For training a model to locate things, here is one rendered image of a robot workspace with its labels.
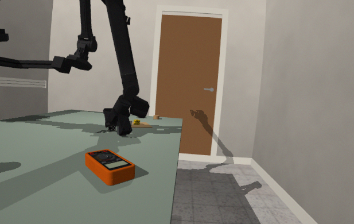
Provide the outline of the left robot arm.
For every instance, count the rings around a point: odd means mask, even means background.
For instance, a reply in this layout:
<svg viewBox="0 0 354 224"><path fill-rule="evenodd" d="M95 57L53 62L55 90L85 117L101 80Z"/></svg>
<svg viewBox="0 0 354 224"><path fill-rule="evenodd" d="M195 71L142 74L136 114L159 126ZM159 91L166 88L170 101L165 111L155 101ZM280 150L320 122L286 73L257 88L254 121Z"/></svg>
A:
<svg viewBox="0 0 354 224"><path fill-rule="evenodd" d="M96 52L98 44L91 26L91 0L80 1L81 34L78 35L77 50L74 55L88 61L88 52ZM82 38L83 37L83 38ZM84 39L88 38L88 39ZM78 56L79 55L79 56Z"/></svg>

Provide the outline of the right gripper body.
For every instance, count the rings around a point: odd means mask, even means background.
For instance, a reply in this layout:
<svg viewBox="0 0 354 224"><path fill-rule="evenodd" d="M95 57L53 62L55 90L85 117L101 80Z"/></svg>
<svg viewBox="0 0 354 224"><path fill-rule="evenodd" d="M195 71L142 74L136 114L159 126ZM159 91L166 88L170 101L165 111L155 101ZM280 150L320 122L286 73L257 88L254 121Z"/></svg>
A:
<svg viewBox="0 0 354 224"><path fill-rule="evenodd" d="M114 105L113 108L115 109L115 105ZM113 108L105 108L105 109L103 110L103 114L105 115L105 122L106 122L106 123L109 122L110 125L117 125L117 122L111 122L111 120L110 120L110 113L111 113L111 111L112 111ZM116 109L115 109L115 111L116 111L117 113L119 113L119 114L125 114L125 113L120 113L120 112L118 112Z"/></svg>

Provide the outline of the orange multimeter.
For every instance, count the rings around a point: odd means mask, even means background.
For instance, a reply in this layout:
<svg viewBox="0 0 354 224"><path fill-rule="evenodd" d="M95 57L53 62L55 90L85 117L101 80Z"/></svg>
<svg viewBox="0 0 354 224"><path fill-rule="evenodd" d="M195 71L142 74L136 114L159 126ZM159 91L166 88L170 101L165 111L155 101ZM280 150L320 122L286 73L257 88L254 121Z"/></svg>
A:
<svg viewBox="0 0 354 224"><path fill-rule="evenodd" d="M87 152L85 165L108 186L135 178L135 164L109 149Z"/></svg>

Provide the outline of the tan flat mat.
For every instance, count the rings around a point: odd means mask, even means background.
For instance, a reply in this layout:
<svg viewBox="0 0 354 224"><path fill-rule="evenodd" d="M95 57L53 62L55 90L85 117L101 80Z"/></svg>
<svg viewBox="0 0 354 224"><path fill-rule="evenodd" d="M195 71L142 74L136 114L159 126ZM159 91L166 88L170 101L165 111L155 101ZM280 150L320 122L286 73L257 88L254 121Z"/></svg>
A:
<svg viewBox="0 0 354 224"><path fill-rule="evenodd" d="M140 125L135 125L132 122L131 128L152 128L147 122L140 122Z"/></svg>

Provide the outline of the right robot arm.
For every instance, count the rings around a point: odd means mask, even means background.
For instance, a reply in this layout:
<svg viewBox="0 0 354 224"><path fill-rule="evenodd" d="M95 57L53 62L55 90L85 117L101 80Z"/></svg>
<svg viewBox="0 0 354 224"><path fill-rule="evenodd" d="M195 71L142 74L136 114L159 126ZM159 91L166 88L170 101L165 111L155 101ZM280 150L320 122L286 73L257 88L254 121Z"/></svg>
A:
<svg viewBox="0 0 354 224"><path fill-rule="evenodd" d="M150 106L147 101L137 96L139 85L123 0L105 0L105 2L124 90L123 95L120 95L115 103L115 109L120 113L125 113L119 114L113 109L110 113L110 120L117 122L117 134L126 136L132 132L130 114L145 118Z"/></svg>

